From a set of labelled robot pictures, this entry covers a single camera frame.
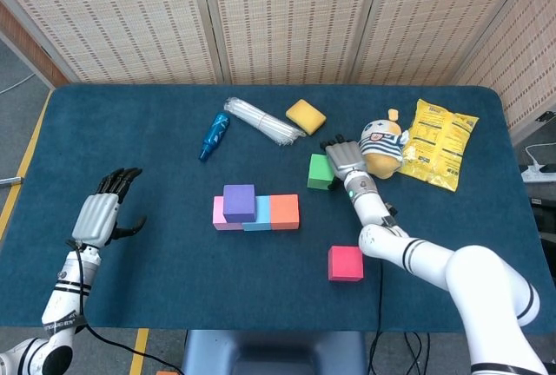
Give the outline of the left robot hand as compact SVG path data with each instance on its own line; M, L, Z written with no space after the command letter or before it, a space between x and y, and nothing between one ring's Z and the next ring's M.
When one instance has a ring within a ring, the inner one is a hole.
M74 225L72 238L78 246L101 248L112 240L133 236L142 230L146 215L131 228L117 225L123 200L131 183L141 173L141 168L118 168L101 179L96 191L83 203Z

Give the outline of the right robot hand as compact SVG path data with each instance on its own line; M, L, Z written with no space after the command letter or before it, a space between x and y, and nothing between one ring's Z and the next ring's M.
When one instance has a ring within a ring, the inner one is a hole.
M320 142L321 149L328 158L333 170L334 178L328 185L328 190L334 190L345 181L352 171L366 171L366 162L356 141L346 139L343 135L336 135L334 139Z

